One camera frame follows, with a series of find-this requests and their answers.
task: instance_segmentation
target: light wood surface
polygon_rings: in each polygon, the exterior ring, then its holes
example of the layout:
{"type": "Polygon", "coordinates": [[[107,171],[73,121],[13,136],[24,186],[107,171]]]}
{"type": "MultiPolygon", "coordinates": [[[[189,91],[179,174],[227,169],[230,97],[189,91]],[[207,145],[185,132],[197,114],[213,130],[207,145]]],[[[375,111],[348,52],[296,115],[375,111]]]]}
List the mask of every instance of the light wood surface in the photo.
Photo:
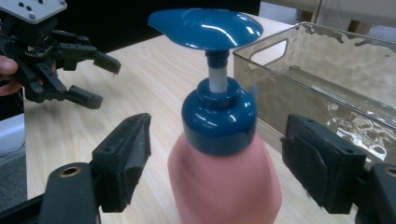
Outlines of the light wood surface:
{"type": "MultiPolygon", "coordinates": [[[[264,36],[289,26],[263,18],[264,36]]],[[[70,102],[25,101],[28,197],[44,192],[49,174],[76,161],[88,162],[92,151],[125,118],[148,112],[152,116],[152,155],[134,191],[132,203],[121,214],[101,214],[103,223],[180,223],[167,173],[167,158],[182,132],[183,100],[206,77],[205,53],[186,49],[165,36],[109,53],[122,63],[116,76],[84,62],[75,72],[59,71],[66,87],[76,85],[104,97],[101,108],[90,110],[70,102]]],[[[233,56],[229,58],[233,76],[233,56]]],[[[307,197],[283,164],[280,134],[259,120],[282,186],[283,203],[276,223],[353,223],[351,215],[329,215],[307,197]]]]}

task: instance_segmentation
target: blue bottle cap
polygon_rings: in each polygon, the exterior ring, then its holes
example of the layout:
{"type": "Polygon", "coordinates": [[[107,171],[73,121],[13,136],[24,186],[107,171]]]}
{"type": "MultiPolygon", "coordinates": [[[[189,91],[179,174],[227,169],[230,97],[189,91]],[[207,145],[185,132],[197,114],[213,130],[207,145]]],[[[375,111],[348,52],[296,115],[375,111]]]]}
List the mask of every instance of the blue bottle cap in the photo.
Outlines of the blue bottle cap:
{"type": "Polygon", "coordinates": [[[214,93],[203,80],[181,109],[184,132],[196,149],[211,155],[231,155],[253,140],[257,111],[254,98],[228,77],[226,92],[214,93]]]}

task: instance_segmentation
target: screw hole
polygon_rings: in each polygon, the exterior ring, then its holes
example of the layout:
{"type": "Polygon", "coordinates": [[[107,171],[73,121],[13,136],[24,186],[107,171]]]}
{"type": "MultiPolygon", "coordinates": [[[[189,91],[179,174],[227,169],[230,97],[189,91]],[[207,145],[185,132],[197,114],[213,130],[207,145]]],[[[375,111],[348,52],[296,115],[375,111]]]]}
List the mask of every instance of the screw hole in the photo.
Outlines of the screw hole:
{"type": "Polygon", "coordinates": [[[67,167],[61,171],[61,177],[70,177],[72,175],[76,175],[81,171],[81,168],[78,166],[67,167]]]}
{"type": "Polygon", "coordinates": [[[350,153],[350,154],[353,153],[353,150],[352,150],[352,149],[348,149],[348,148],[345,148],[344,151],[345,151],[346,153],[350,153]]]}
{"type": "Polygon", "coordinates": [[[385,172],[388,175],[392,175],[392,176],[396,177],[396,169],[395,168],[387,167],[387,168],[385,168],[385,172]]]}

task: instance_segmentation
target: clear plastic bin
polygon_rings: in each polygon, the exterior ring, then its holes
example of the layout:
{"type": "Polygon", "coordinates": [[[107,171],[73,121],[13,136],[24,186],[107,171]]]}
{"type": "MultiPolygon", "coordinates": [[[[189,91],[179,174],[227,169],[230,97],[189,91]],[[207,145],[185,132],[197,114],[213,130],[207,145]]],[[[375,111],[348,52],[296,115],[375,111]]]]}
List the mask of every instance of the clear plastic bin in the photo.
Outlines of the clear plastic bin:
{"type": "Polygon", "coordinates": [[[233,56],[260,119],[284,133],[288,114],[303,115],[366,151],[369,166],[396,163],[395,44],[303,22],[233,56]]]}

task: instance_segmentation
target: pink bottle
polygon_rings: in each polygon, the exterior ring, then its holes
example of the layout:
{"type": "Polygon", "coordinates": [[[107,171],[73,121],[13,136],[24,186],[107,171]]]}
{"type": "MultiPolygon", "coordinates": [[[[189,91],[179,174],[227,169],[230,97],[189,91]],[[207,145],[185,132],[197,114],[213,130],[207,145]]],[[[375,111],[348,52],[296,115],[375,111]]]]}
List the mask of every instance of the pink bottle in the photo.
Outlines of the pink bottle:
{"type": "Polygon", "coordinates": [[[274,223],[282,194],[255,134],[256,104],[226,69],[229,49],[257,39],[262,27],[243,14],[197,8],[155,12],[148,23],[208,59],[209,78],[184,101],[184,132],[168,159],[182,223],[274,223]]]}

